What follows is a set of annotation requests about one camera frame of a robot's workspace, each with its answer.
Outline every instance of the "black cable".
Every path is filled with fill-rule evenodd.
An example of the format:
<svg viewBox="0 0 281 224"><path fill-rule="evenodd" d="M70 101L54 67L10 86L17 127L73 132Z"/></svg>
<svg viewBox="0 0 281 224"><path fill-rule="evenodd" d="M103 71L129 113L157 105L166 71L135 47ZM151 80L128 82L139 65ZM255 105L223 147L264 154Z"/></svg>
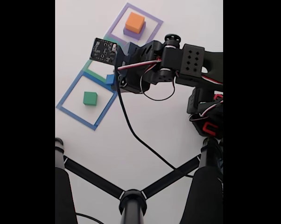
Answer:
<svg viewBox="0 0 281 224"><path fill-rule="evenodd" d="M119 87L119 72L118 72L118 67L115 66L115 74L116 74L116 88L117 88L117 93L118 93L118 96L119 96L119 100L120 100L120 104L121 104L121 107L122 107L122 110L123 110L123 113L124 113L124 116L125 116L125 119L126 119L126 122L128 124L128 127L132 133L132 135L141 143L143 144L145 147L147 147L152 153L154 153L159 159L161 159L164 163L166 163L169 167L171 167L174 171L180 173L180 174L183 174L184 176L186 177L191 177L193 178L192 175L188 175L188 174L185 174L183 172L181 172L180 170L178 170L177 168L175 168L172 164L170 164L168 161L166 161L161 155L159 155L154 149L152 149L149 145L147 145L143 140L141 140L134 132L134 130L132 129L131 127L131 124L130 124L130 121L128 119L128 116L127 116L127 113L126 113L126 109L124 107L124 103L123 103L123 99L122 99L122 95L121 95L121 91L120 91L120 87Z"/></svg>
<svg viewBox="0 0 281 224"><path fill-rule="evenodd" d="M147 94L145 94L145 92L142 90L142 83L141 83L141 81L142 81L142 76L140 77L140 90L141 90L142 94L144 94L145 97L147 97L147 98L149 98L151 100L154 100L154 101L164 101L164 100L167 100L167 99L171 98L174 95L175 91L176 91L175 83L173 81L174 90L173 90L172 94L169 97L166 97L164 99L153 99L150 96L148 96Z"/></svg>
<svg viewBox="0 0 281 224"><path fill-rule="evenodd" d="M89 219L91 219L91 220L93 220L93 221L95 221L95 222L97 222L99 224L104 224L103 222L101 222L101 221L99 221L99 220L97 220L97 219L95 219L95 218L93 218L91 216L87 216L87 215L84 215L84 214L81 214L81 213L76 213L76 215L77 216L82 216L82 217L85 217L85 218L89 218Z"/></svg>

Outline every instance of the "blue square outline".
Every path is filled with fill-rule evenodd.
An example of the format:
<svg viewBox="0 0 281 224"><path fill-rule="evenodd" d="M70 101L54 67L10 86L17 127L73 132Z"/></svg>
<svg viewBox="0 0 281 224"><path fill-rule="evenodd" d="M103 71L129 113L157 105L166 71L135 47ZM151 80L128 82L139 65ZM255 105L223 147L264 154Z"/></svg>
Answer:
<svg viewBox="0 0 281 224"><path fill-rule="evenodd" d="M86 120L82 119L81 117L75 115L74 113L72 113L71 111L67 110L66 108L63 107L63 103L66 101L66 99L68 98L68 96L70 95L70 93L72 92L72 90L74 89L74 87L76 86L76 84L79 82L80 78L84 76L86 78L88 78L89 80L95 82L96 84L102 86L103 88L109 90L110 92L113 92L112 97L110 98L110 100L108 101L107 105L105 106L105 108L103 109L102 113L100 114L100 116L98 117L98 119L96 120L95 124L91 124L89 122L87 122ZM115 98L117 97L117 92L113 91L111 89L110 86L106 85L104 82L102 82L101 80L91 76L90 74L84 72L84 71L80 71L80 73L76 76L76 78L74 79L74 81L72 82L72 84L70 85L70 87L68 88L68 90L65 92L65 94L63 95L62 99L60 100L60 102L56 105L56 108L59 109L60 111L66 113L67 115L69 115L70 117L74 118L75 120L79 121L80 123L86 125L87 127L89 127L92 130L96 130L96 128L99 126L100 122L102 121L103 117L105 116L105 114L107 113L108 109L110 108L110 106L112 105L112 103L114 102Z"/></svg>

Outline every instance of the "circuit board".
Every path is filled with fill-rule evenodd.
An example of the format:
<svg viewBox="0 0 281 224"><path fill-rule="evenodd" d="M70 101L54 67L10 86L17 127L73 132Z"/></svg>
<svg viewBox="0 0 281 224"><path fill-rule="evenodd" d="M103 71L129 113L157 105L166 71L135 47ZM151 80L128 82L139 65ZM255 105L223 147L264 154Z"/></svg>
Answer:
<svg viewBox="0 0 281 224"><path fill-rule="evenodd" d="M90 59L114 65L114 59L116 57L116 48L116 43L96 38Z"/></svg>

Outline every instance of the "purple square outline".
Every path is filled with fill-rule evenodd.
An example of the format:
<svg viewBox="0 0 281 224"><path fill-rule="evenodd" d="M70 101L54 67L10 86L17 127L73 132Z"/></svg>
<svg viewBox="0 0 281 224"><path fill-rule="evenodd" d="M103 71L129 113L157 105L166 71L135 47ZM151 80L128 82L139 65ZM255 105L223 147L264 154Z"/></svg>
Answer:
<svg viewBox="0 0 281 224"><path fill-rule="evenodd" d="M153 38L155 37L156 33L158 32L158 30L160 29L161 25L163 24L163 21L160 19L157 19L155 16L152 16L149 13L146 13L145 11L141 10L140 8L131 5L130 3L126 3L126 5L124 6L124 8L122 9L122 11L120 12L120 14L118 15L118 17L116 18L116 20L113 22L112 26L109 28L109 30L106 33L106 36L115 39L116 41L118 41L119 43L126 45L127 42L116 37L115 35L112 34L113 29L116 27L116 25L118 24L118 22L120 21L120 19L122 18L122 16L124 15L124 13L126 12L126 10L128 8L131 8L141 14L143 14L146 17L149 17L150 19L154 20L157 22L157 26L155 27L155 29L153 30L151 36L149 37L149 39L147 40L147 43L151 42L153 40Z"/></svg>

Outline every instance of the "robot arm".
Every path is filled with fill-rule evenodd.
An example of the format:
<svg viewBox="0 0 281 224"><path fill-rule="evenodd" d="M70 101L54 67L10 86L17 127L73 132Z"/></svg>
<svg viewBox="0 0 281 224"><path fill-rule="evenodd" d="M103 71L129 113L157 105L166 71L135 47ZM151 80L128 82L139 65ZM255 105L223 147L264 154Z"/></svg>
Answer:
<svg viewBox="0 0 281 224"><path fill-rule="evenodd" d="M190 121L200 135L221 139L223 95L214 91L223 92L223 52L208 52L189 44L180 49L180 42L179 36L169 34L163 44L151 41L140 47L130 42L122 49L116 43L96 38L90 59L115 66L112 89L117 90L119 85L120 92L141 94L151 84L174 80L195 87L187 107ZM140 65L146 62L155 64ZM208 73L202 73L202 67Z"/></svg>

